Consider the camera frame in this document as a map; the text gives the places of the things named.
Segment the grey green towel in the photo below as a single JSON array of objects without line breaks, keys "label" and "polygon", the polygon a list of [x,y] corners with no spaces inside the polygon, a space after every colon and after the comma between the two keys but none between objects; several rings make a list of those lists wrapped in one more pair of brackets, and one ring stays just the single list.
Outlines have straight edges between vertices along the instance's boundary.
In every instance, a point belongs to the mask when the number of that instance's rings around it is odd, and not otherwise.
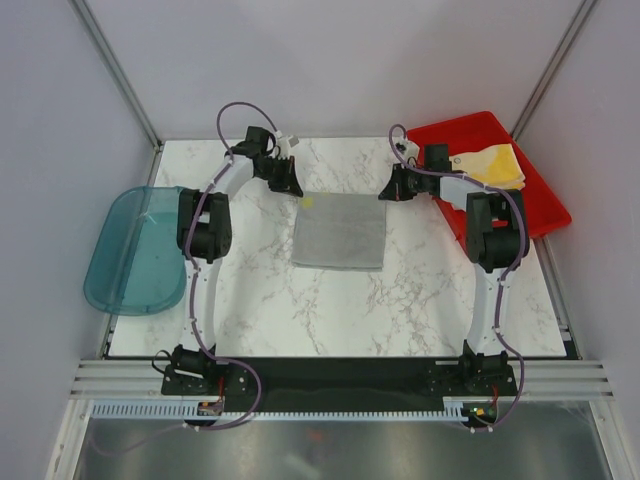
[{"label": "grey green towel", "polygon": [[310,192],[298,204],[291,262],[302,268],[380,271],[386,204],[375,195]]}]

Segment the yellow towel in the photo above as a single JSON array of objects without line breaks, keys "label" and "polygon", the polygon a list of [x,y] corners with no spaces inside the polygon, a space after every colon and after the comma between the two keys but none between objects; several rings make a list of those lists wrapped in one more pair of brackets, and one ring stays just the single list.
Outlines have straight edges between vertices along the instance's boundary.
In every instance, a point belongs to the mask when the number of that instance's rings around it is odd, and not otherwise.
[{"label": "yellow towel", "polygon": [[525,186],[525,175],[511,144],[497,144],[477,152],[465,152],[449,157],[454,170],[473,179],[503,190]]}]

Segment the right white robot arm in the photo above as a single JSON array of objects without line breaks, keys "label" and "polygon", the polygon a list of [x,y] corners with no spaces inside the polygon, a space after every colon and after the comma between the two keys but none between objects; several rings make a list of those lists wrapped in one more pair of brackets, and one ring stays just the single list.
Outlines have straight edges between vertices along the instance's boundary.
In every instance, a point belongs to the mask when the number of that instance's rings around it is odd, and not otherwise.
[{"label": "right white robot arm", "polygon": [[495,356],[513,349],[502,333],[515,273],[529,252],[522,194],[483,183],[455,170],[445,144],[421,149],[407,139],[392,139],[397,162],[379,194],[383,201],[409,201],[428,194],[465,213],[465,251],[475,269],[472,321],[465,350]]}]

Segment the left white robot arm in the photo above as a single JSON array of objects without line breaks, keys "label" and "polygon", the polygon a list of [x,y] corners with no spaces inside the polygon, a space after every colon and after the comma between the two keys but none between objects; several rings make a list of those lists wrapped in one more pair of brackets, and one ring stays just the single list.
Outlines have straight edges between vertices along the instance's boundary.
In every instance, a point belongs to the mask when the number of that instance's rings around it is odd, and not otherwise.
[{"label": "left white robot arm", "polygon": [[211,355],[216,350],[215,302],[223,258],[232,245],[231,200],[254,179],[272,192],[301,198],[293,155],[298,143],[293,135],[250,126],[245,138],[227,149],[205,189],[181,191],[176,240],[186,270],[183,348]]}]

